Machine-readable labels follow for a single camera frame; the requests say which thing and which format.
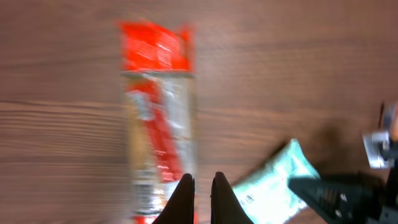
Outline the teal Kleenex tissue pack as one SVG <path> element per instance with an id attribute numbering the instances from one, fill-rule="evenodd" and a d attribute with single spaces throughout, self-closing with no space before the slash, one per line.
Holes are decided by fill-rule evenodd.
<path id="1" fill-rule="evenodd" d="M 249 177 L 233 186 L 246 215 L 256 224 L 283 224 L 307 207 L 288 187 L 289 179 L 318 179 L 316 169 L 304 156 L 297 139 Z"/>

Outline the orange spaghetti package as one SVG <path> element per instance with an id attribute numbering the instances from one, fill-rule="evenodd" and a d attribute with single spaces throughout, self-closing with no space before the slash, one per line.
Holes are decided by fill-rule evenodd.
<path id="1" fill-rule="evenodd" d="M 197 171 L 192 29 L 122 21 L 121 74 L 134 223 L 152 223 Z"/>

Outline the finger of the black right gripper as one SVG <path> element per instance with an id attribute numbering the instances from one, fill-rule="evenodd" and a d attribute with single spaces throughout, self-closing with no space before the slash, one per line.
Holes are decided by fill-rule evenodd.
<path id="1" fill-rule="evenodd" d="M 293 177 L 288 187 L 324 221 L 334 224 L 361 224 L 377 217 L 384 193 L 383 181 L 369 174 Z"/>

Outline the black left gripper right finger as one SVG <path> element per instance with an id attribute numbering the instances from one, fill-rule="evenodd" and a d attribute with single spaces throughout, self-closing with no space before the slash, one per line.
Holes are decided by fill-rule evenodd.
<path id="1" fill-rule="evenodd" d="M 222 172 L 215 173 L 211 186 L 211 224 L 253 224 Z"/>

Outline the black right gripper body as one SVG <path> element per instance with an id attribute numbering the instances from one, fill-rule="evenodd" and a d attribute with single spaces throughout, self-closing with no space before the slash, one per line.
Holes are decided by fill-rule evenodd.
<path id="1" fill-rule="evenodd" d="M 390 170 L 378 224 L 397 224 L 397 167 Z"/>

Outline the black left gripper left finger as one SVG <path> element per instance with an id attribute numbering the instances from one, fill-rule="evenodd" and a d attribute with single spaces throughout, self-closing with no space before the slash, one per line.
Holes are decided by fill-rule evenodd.
<path id="1" fill-rule="evenodd" d="M 193 224 L 195 181 L 191 174 L 184 174 L 165 208 L 152 224 Z"/>

